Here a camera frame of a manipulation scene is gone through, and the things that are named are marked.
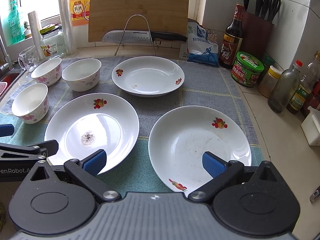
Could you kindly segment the white floral bowl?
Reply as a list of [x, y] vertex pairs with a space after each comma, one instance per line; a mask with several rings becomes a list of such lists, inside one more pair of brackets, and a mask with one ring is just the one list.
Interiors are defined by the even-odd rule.
[[48, 87], [57, 83], [62, 76], [61, 58], [50, 59], [40, 64], [31, 74], [37, 83], [44, 83]]
[[71, 90], [85, 92], [98, 84], [101, 65], [98, 59], [81, 59], [66, 67], [62, 72], [62, 78]]
[[36, 83], [22, 90], [11, 106], [13, 115], [29, 125], [41, 121], [48, 109], [48, 87], [43, 83]]

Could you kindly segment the green lid sauce jar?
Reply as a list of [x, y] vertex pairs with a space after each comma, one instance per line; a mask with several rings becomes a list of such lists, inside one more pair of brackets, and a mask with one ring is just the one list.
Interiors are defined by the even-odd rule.
[[231, 70], [231, 77], [245, 87], [254, 87], [263, 70], [264, 65], [256, 57], [239, 51]]

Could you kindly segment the white plate with stain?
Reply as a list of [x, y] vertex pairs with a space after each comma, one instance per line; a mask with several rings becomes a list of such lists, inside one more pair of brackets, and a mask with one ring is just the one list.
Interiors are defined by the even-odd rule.
[[59, 149], [49, 157], [52, 165], [82, 160], [97, 150], [107, 154], [105, 173], [133, 150], [139, 134], [139, 118], [125, 99], [108, 93], [80, 96], [62, 106], [51, 118], [44, 139], [55, 139]]

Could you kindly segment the cooking oil bottle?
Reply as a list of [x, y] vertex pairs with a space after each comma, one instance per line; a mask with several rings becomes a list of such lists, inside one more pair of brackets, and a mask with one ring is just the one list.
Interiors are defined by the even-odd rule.
[[314, 54], [313, 61], [304, 70], [299, 87], [287, 105], [287, 110], [296, 114], [311, 94], [314, 85], [319, 81], [319, 51]]

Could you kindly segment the metal binder clips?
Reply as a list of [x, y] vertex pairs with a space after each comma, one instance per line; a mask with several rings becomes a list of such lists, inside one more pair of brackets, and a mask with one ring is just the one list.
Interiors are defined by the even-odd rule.
[[212, 43], [216, 43], [217, 33], [211, 29], [207, 29], [207, 39]]

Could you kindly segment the clear glass mug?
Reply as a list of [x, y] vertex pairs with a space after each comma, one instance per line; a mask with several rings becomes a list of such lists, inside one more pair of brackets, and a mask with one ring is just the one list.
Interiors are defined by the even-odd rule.
[[30, 46], [18, 55], [18, 64], [23, 70], [31, 73], [39, 65], [39, 57], [35, 46]]

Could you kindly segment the small potted plant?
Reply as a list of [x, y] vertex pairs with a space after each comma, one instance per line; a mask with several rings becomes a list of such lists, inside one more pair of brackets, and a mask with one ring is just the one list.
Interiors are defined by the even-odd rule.
[[27, 21], [24, 21], [24, 37], [25, 39], [32, 37], [30, 25]]

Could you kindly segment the clear glass bottle red cap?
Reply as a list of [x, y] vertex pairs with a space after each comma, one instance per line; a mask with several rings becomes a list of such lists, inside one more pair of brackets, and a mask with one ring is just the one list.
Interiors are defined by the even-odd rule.
[[269, 107], [276, 113], [281, 113], [294, 96], [300, 83], [300, 71], [302, 62], [296, 60], [291, 68], [283, 71], [270, 96], [268, 97]]

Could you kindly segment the dark vinegar bottle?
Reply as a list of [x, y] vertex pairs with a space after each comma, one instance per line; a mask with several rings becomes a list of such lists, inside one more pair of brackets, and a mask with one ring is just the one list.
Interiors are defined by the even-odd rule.
[[235, 12], [231, 24], [226, 28], [220, 49], [219, 64], [225, 68], [232, 68], [236, 54], [242, 43], [242, 18], [245, 7], [241, 4], [235, 5]]

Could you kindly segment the white plastic box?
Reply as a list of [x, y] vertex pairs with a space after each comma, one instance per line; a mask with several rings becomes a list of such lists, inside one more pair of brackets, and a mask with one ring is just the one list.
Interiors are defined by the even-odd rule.
[[310, 146], [320, 146], [320, 111], [308, 107], [310, 111], [301, 124], [301, 128]]

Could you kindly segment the grey blue checked cloth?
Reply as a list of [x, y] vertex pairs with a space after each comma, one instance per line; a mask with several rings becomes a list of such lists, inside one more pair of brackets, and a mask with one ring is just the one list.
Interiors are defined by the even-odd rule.
[[[177, 61], [185, 74], [183, 85], [174, 92], [156, 98], [141, 98], [128, 94], [112, 81], [112, 70], [126, 57], [100, 57], [102, 62], [100, 81], [92, 93], [104, 92], [121, 96], [135, 108], [140, 122], [137, 143], [129, 156], [117, 167], [99, 175], [99, 179], [125, 194], [128, 191], [168, 192], [169, 188], [158, 178], [150, 163], [148, 136], [155, 122], [167, 111], [180, 106], [199, 105], [218, 110], [233, 119], [243, 130], [251, 147], [252, 164], [263, 160], [256, 132], [253, 128], [244, 101], [228, 70], [185, 61]], [[27, 78], [1, 108], [1, 124], [12, 124], [15, 133], [2, 137], [1, 142], [20, 146], [42, 142], [50, 118], [68, 101], [80, 96], [72, 91], [65, 81], [49, 87], [49, 111], [44, 119], [34, 125], [23, 123], [11, 113], [11, 104], [20, 90], [34, 82]]]

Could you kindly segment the orange cooking wine jug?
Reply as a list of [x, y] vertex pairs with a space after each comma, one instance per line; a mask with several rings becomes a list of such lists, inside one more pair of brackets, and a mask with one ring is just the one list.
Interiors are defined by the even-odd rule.
[[71, 23], [73, 27], [88, 24], [89, 3], [90, 0], [69, 0]]

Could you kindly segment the dark red knife block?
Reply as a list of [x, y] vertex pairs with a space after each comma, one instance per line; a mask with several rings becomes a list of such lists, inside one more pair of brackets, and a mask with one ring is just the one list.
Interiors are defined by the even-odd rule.
[[249, 53], [261, 60], [267, 48], [273, 26], [267, 20], [245, 11], [242, 18], [243, 39], [240, 51]]

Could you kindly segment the white fruit plate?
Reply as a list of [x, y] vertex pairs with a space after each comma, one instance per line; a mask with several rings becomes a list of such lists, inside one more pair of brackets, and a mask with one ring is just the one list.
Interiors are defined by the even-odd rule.
[[149, 135], [149, 158], [159, 179], [185, 195], [212, 179], [203, 168], [209, 151], [224, 161], [251, 165], [249, 142], [228, 116], [204, 106], [184, 106], [161, 116]]
[[112, 80], [129, 94], [154, 98], [180, 88], [185, 75], [182, 68], [169, 59], [139, 56], [116, 65], [112, 71]]

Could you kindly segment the steel kitchen sink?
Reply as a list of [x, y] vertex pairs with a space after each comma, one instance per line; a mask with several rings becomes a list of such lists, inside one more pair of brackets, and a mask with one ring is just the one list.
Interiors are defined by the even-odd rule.
[[1, 101], [4, 100], [5, 96], [25, 73], [26, 70], [22, 69], [19, 64], [15, 64], [11, 70], [6, 71], [1, 76], [1, 82], [7, 83], [6, 88], [1, 92]]

